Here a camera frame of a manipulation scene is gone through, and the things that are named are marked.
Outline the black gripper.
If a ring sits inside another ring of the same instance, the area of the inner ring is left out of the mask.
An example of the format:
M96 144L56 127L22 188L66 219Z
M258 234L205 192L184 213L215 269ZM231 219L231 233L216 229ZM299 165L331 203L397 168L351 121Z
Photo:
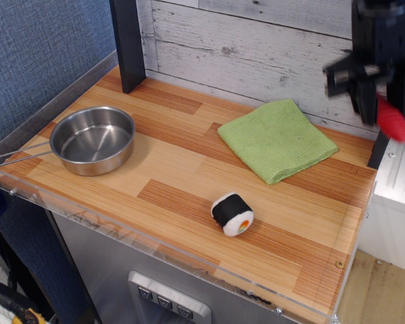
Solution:
M377 118L376 85L387 84L387 100L405 116L405 1L353 1L352 50L324 67L326 93L350 95L363 124Z

